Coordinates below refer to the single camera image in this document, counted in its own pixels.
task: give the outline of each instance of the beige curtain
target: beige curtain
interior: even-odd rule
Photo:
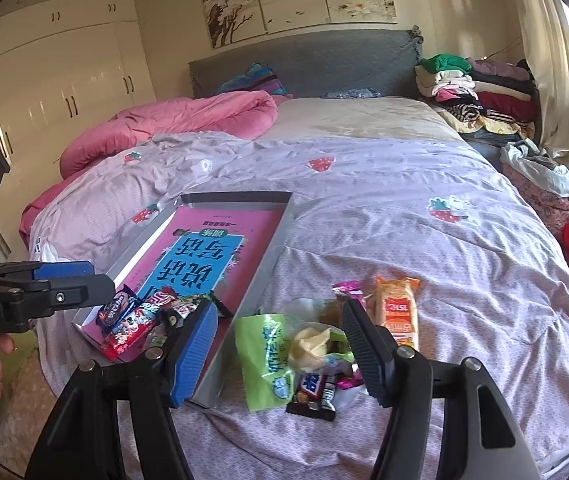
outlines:
[[[516,0],[522,41],[539,89],[540,143],[569,168],[569,26],[561,0]]]

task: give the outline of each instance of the green towel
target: green towel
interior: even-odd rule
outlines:
[[[423,58],[420,64],[432,74],[437,74],[443,70],[462,70],[467,75],[471,73],[471,63],[453,54],[438,54],[431,59]]]

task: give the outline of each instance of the gray headboard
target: gray headboard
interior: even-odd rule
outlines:
[[[350,29],[261,41],[189,63],[194,97],[210,97],[253,63],[268,65],[294,97],[373,88],[417,98],[413,67],[422,57],[420,30]]]

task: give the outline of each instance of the green snack package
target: green snack package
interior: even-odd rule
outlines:
[[[293,398],[286,316],[263,314],[235,322],[236,348],[250,412],[285,406]]]

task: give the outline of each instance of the screw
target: screw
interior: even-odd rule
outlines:
[[[86,359],[80,363],[80,366],[78,368],[80,368],[81,372],[90,372],[95,367],[96,362],[93,361],[93,359]]]
[[[397,355],[404,359],[413,359],[415,350],[413,350],[410,346],[400,345],[397,349]]]
[[[159,346],[152,346],[151,348],[147,349],[147,351],[144,353],[144,356],[151,361],[157,361],[162,357],[162,348]]]
[[[474,372],[477,372],[478,370],[480,370],[480,368],[482,368],[482,363],[478,359],[475,359],[474,357],[469,357],[468,359],[466,359],[464,361],[464,365],[469,370],[473,370]]]

